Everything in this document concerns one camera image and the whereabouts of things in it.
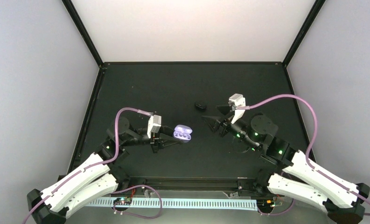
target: led strip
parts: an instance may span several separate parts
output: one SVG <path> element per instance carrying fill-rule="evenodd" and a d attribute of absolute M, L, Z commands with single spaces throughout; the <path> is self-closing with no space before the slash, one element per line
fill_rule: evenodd
<path fill-rule="evenodd" d="M 89 207 L 113 207 L 116 197 L 101 197 L 89 203 Z M 162 198 L 165 209 L 234 209 L 257 211 L 256 200 L 245 199 L 187 199 Z M 131 205 L 116 205 L 117 208 L 159 208 L 158 198 L 133 198 Z"/>

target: purple cable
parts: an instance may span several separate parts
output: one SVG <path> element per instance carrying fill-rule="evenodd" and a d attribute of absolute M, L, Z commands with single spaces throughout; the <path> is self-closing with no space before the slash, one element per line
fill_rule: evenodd
<path fill-rule="evenodd" d="M 111 159 L 109 160 L 105 160 L 105 161 L 101 161 L 101 162 L 96 162 L 94 164 L 91 164 L 89 166 L 86 166 L 84 169 L 89 169 L 93 166 L 96 166 L 96 165 L 99 165 L 99 164 L 107 164 L 107 163 L 110 163 L 110 162 L 113 162 L 115 161 L 115 159 L 117 159 L 117 157 L 119 156 L 119 117 L 120 117 L 120 114 L 124 111 L 134 111 L 134 112 L 137 112 L 137 113 L 140 113 L 140 114 L 144 114 L 144 115 L 147 115 L 147 116 L 152 116 L 153 113 L 151 112 L 146 112 L 146 111 L 143 111 L 143 110 L 138 110 L 138 109 L 135 109 L 135 108 L 132 108 L 132 107 L 124 107 L 122 109 L 120 109 L 118 111 L 118 113 L 116 114 L 116 118 L 115 118 L 115 146 L 116 146 L 116 150 L 115 150 L 115 155 L 114 157 L 112 157 Z M 78 175 L 79 173 L 81 173 L 82 171 L 77 171 L 76 173 L 74 173 L 73 175 L 71 175 L 70 177 L 68 177 L 68 179 L 66 179 L 65 181 L 63 181 L 62 183 L 60 183 L 51 193 L 54 194 L 56 193 L 64 184 L 66 184 L 68 181 L 70 181 L 72 178 L 74 178 L 76 175 Z M 25 219 L 23 220 L 22 224 L 26 224 L 28 218 L 32 215 L 32 213 L 41 205 L 43 204 L 50 196 L 46 196 L 46 198 L 42 199 L 38 204 L 36 204 L 28 213 L 28 215 L 25 217 Z"/>
<path fill-rule="evenodd" d="M 283 210 L 282 212 L 279 212 L 279 213 L 274 213 L 274 214 L 263 213 L 259 208 L 258 208 L 258 212 L 260 213 L 260 215 L 263 215 L 263 216 L 279 216 L 279 215 L 283 215 L 283 214 L 289 212 L 293 208 L 293 206 L 295 205 L 295 201 L 296 200 L 292 198 L 292 202 L 291 202 L 291 205 L 289 206 L 289 208 L 287 208 L 287 209 L 285 209 L 285 210 Z"/>
<path fill-rule="evenodd" d="M 141 187 L 144 187 L 144 188 L 148 188 L 148 189 L 151 189 L 154 193 L 156 193 L 157 197 L 159 198 L 159 201 L 160 201 L 160 208 L 159 208 L 159 212 L 157 213 L 157 215 L 155 216 L 152 216 L 152 217 L 148 217 L 148 216 L 141 216 L 141 215 L 137 215 L 137 214 L 134 214 L 134 213 L 131 213 L 131 212 L 127 212 L 127 211 L 121 211 L 120 213 L 123 213 L 123 214 L 126 214 L 126 215 L 130 215 L 130 216 L 135 216 L 135 217 L 138 217 L 138 218 L 144 218 L 144 219 L 154 219 L 154 218 L 158 218 L 159 216 L 161 216 L 161 212 L 163 211 L 163 201 L 161 199 L 161 196 L 159 195 L 159 193 L 152 187 L 150 186 L 147 186 L 147 185 L 136 185 L 136 186 L 133 186 L 133 187 L 130 187 L 130 188 L 127 188 L 127 189 L 124 189 L 124 190 L 120 190 L 120 191 L 115 191 L 115 192 L 112 192 L 111 194 L 121 194 L 123 192 L 126 192 L 126 191 L 129 191 L 129 190 L 132 190 L 134 188 L 141 188 Z M 113 205 L 113 210 L 115 212 L 117 212 L 116 210 L 116 205 L 118 203 L 115 203 Z"/>
<path fill-rule="evenodd" d="M 277 96 L 274 96 L 274 97 L 270 97 L 268 99 L 265 99 L 262 102 L 260 102 L 258 104 L 255 104 L 255 105 L 252 105 L 252 106 L 239 106 L 239 107 L 237 107 L 237 110 L 250 110 L 250 109 L 254 109 L 256 107 L 259 107 L 261 105 L 264 105 L 266 103 L 269 103 L 269 102 L 271 102 L 273 100 L 276 100 L 276 99 L 279 99 L 279 98 L 293 98 L 293 99 L 297 99 L 297 100 L 303 102 L 309 108 L 309 110 L 311 111 L 311 113 L 313 115 L 314 133 L 313 133 L 313 137 L 311 138 L 310 144 L 308 145 L 307 150 L 306 150 L 306 163 L 312 169 L 314 169 L 315 167 L 310 163 L 309 156 L 310 156 L 310 152 L 311 152 L 311 147 L 313 146 L 313 144 L 315 142 L 315 138 L 317 137 L 318 122 L 317 122 L 317 115 L 315 114 L 314 109 L 312 108 L 312 106 L 307 101 L 303 100 L 302 98 L 300 98 L 298 96 L 292 95 L 292 94 L 280 94 L 280 95 L 277 95 Z M 356 193 L 354 191 L 349 191 L 349 188 L 347 188 L 344 185 L 342 185 L 341 183 L 337 182 L 335 179 L 331 178 L 330 176 L 328 176 L 327 174 L 323 173 L 322 171 L 317 170 L 317 172 L 319 174 L 321 174 L 322 176 L 326 177 L 328 180 L 332 181 L 333 183 L 339 185 L 341 188 L 345 189 L 347 192 L 350 192 L 351 194 L 357 196 L 361 200 L 364 200 L 367 204 L 370 205 L 370 200 L 369 199 L 365 198 L 364 196 L 362 196 L 362 195 L 360 195 L 360 194 L 358 194 L 358 193 Z"/>

